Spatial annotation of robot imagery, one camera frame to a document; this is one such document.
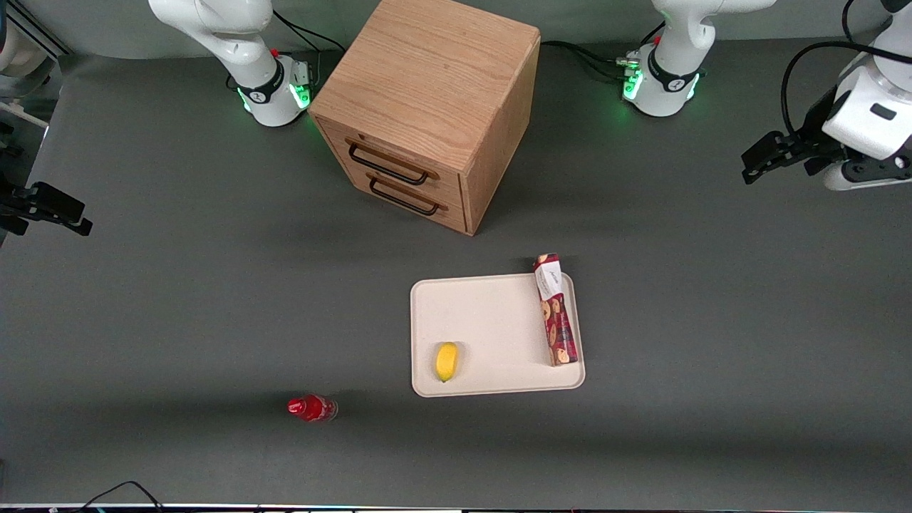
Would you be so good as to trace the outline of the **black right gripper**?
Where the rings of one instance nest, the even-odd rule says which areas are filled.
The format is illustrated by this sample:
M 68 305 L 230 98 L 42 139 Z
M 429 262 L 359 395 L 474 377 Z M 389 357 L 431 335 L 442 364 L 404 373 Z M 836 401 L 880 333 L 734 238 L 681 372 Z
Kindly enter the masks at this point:
M 93 223 L 84 217 L 84 202 L 60 191 L 45 182 L 35 182 L 29 187 L 1 187 L 1 228 L 14 236 L 23 236 L 29 221 L 45 221 L 87 237 Z

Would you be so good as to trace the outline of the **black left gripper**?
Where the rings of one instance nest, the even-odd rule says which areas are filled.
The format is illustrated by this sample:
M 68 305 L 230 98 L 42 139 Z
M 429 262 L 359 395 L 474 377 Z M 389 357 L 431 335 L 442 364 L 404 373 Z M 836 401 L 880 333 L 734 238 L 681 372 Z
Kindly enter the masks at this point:
M 782 131 L 770 131 L 740 156 L 744 184 L 752 185 L 766 172 L 779 167 L 804 166 L 808 176 L 815 176 L 832 165 L 848 160 L 843 143 L 823 131 L 823 125 L 834 107 L 836 87 L 830 88 L 805 114 L 802 126 L 789 138 Z

